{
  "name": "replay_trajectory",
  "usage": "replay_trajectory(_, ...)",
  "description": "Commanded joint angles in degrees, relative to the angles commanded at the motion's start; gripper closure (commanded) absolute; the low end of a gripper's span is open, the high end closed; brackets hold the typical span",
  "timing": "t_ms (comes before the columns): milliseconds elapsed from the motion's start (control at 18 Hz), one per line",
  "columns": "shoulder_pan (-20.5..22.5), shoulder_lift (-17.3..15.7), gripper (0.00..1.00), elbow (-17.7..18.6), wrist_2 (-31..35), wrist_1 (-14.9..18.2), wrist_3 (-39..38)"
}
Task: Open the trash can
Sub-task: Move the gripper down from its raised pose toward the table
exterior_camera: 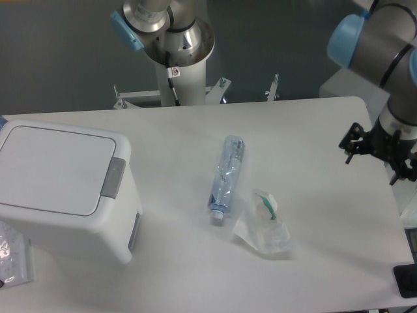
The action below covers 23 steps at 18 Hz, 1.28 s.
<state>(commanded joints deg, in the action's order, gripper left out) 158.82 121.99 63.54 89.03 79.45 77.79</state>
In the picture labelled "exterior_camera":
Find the silver robot arm on pedestal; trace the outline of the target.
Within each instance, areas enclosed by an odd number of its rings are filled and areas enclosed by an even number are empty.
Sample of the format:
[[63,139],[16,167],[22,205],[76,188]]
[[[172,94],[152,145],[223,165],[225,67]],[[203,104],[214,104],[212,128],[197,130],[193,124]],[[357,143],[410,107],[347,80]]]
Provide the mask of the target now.
[[214,50],[214,32],[197,17],[195,1],[124,1],[109,19],[129,49],[165,67],[196,65]]

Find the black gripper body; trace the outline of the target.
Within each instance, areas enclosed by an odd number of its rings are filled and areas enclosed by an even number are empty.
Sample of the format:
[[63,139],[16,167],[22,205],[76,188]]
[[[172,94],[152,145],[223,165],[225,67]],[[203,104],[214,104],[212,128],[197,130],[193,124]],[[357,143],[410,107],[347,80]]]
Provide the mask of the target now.
[[391,160],[401,162],[411,156],[416,156],[416,152],[412,152],[416,139],[402,139],[400,129],[395,130],[393,135],[389,135],[382,128],[373,128],[366,133],[367,153],[365,155],[371,155],[388,164]]

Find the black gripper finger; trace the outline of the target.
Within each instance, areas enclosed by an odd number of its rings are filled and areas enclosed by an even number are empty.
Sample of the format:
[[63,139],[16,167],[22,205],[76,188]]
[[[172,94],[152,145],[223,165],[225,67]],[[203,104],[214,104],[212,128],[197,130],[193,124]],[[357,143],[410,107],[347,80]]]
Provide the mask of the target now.
[[410,156],[401,162],[391,160],[389,164],[394,170],[394,174],[389,182],[390,185],[394,185],[398,180],[416,181],[416,156]]
[[354,155],[364,155],[367,153],[366,134],[364,128],[358,123],[353,123],[348,129],[338,145],[347,155],[346,164],[350,163]]

